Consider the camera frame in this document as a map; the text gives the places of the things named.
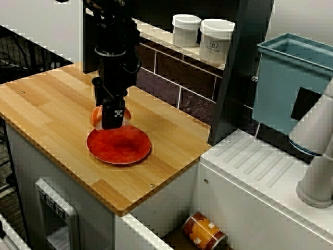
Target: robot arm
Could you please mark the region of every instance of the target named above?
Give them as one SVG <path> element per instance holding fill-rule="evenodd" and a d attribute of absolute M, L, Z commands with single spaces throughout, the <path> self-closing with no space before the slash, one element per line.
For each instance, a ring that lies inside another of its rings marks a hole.
<path fill-rule="evenodd" d="M 103 129 L 122 125 L 127 88 L 136 85 L 141 61 L 134 48 L 140 32 L 130 13 L 130 0 L 83 0 L 94 13 L 95 53 L 100 57 L 95 86 L 96 106 L 102 105 Z"/>

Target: blue plastic bin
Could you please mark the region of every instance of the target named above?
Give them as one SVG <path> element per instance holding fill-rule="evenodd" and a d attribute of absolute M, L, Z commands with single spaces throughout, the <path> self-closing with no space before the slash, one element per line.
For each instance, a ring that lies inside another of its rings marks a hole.
<path fill-rule="evenodd" d="M 252 118 L 284 134 L 300 87 L 323 94 L 333 78 L 333 47 L 293 34 L 258 44 L 262 53 Z"/>

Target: white container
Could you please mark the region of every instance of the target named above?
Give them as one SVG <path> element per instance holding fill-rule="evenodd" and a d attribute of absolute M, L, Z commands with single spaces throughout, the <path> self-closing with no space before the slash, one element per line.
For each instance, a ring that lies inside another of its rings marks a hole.
<path fill-rule="evenodd" d="M 200 23 L 201 19 L 193 15 L 175 15 L 172 18 L 173 45 L 181 48 L 195 47 Z"/>
<path fill-rule="evenodd" d="M 222 19 L 201 22 L 200 58 L 217 64 L 226 61 L 235 23 Z"/>

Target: wooden board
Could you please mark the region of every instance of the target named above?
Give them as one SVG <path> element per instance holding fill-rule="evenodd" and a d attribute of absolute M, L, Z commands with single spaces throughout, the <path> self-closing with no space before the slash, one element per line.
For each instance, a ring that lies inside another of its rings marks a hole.
<path fill-rule="evenodd" d="M 0 115 L 111 211 L 123 216 L 210 148 L 210 127 L 131 87 L 125 98 L 132 115 L 130 125 L 149 136 L 151 153 L 130 167 L 104 163 L 86 147 L 93 130 L 91 80 L 96 73 L 83 74 L 81 69 L 77 63 L 0 85 Z"/>

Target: orange plate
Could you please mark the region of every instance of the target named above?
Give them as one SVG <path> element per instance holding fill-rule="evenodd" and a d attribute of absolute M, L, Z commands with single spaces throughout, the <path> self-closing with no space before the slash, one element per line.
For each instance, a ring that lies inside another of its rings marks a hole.
<path fill-rule="evenodd" d="M 131 164 L 150 151 L 148 136 L 133 126 L 119 129 L 94 129 L 87 138 L 87 147 L 97 159 L 112 164 Z"/>

